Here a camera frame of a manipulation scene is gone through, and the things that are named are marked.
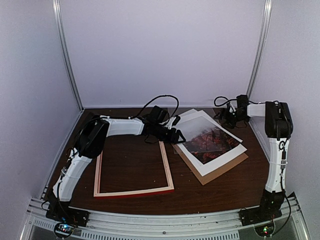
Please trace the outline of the red landscape photo print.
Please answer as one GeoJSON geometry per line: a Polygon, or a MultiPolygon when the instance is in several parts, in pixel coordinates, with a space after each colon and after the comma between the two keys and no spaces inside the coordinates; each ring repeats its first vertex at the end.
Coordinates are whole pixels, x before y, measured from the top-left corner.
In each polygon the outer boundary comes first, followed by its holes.
{"type": "Polygon", "coordinates": [[[234,158],[238,157],[242,153],[245,153],[247,149],[242,145],[242,142],[232,150],[223,154],[219,153],[200,153],[198,156],[188,152],[182,143],[175,144],[179,150],[181,150],[186,157],[191,161],[196,170],[202,175],[207,175],[211,171],[223,166],[234,158]]]}

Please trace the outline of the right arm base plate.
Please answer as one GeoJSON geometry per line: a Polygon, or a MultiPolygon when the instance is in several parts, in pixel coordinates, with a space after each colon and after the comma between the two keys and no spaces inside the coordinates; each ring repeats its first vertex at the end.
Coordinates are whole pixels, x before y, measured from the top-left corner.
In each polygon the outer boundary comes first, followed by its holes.
{"type": "Polygon", "coordinates": [[[242,226],[254,225],[262,222],[271,221],[282,216],[281,210],[276,210],[273,213],[261,213],[260,208],[241,209],[239,218],[242,226]]]}

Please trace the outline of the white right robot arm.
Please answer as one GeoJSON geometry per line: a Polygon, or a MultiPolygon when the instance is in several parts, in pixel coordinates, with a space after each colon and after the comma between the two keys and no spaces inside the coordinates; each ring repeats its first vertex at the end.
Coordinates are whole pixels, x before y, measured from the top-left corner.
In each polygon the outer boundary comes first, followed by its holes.
{"type": "Polygon", "coordinates": [[[230,129],[241,121],[248,123],[251,118],[264,118],[264,131],[270,144],[269,171],[256,216],[266,221],[280,210],[286,198],[287,151],[293,133],[289,106],[277,100],[253,102],[245,94],[234,99],[218,96],[213,104],[216,108],[226,106],[215,118],[224,121],[223,124],[230,129]]]}

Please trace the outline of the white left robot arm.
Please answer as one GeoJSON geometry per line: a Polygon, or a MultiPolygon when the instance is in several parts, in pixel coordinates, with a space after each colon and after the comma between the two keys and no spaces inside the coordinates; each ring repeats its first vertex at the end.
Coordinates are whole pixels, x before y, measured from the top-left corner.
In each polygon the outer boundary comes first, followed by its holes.
{"type": "Polygon", "coordinates": [[[154,136],[160,142],[180,144],[186,142],[175,125],[180,116],[171,116],[165,120],[168,111],[154,106],[150,113],[128,118],[111,118],[110,116],[90,114],[75,137],[66,165],[62,168],[56,184],[47,195],[54,205],[52,213],[61,222],[72,218],[72,211],[63,203],[69,203],[74,189],[86,167],[103,151],[105,141],[111,136],[154,136]]]}

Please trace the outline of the pink wooden picture frame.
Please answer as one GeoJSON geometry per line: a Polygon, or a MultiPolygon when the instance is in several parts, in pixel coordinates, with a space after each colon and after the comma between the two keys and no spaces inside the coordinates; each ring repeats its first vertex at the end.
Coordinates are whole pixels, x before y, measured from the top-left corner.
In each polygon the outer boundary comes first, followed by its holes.
{"type": "Polygon", "coordinates": [[[165,144],[163,141],[159,141],[158,144],[159,144],[159,149],[160,149],[160,153],[161,153],[161,158],[162,158],[163,169],[165,172],[167,186],[142,189],[142,190],[101,193],[100,188],[101,188],[102,161],[103,161],[103,151],[102,151],[100,153],[100,155],[96,158],[93,197],[94,198],[105,198],[105,199],[118,199],[118,198],[150,196],[150,195],[173,192],[175,190],[175,187],[174,187],[174,182],[172,179],[170,165],[168,162],[165,144]]]}

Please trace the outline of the clear acrylic sheet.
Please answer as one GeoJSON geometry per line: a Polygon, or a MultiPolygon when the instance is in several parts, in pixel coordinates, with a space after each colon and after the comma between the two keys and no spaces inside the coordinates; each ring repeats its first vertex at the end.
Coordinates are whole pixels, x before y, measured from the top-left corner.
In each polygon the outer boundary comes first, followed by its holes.
{"type": "MultiPolygon", "coordinates": [[[[181,113],[180,115],[184,113],[189,114],[193,111],[200,110],[191,109],[181,113]]],[[[234,149],[240,144],[241,142],[217,128],[215,130],[211,130],[209,133],[202,133],[192,140],[182,143],[186,150],[195,156],[205,153],[223,154],[234,149]]]]}

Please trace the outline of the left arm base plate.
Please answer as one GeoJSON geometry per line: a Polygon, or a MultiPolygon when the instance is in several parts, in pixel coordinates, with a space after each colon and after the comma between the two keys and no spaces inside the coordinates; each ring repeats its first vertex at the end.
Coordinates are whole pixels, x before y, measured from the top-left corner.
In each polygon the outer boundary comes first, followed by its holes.
{"type": "Polygon", "coordinates": [[[61,208],[52,209],[51,207],[47,210],[45,216],[48,219],[55,220],[58,222],[67,223],[77,227],[86,227],[89,220],[90,213],[85,210],[67,208],[62,210],[61,208]]]}

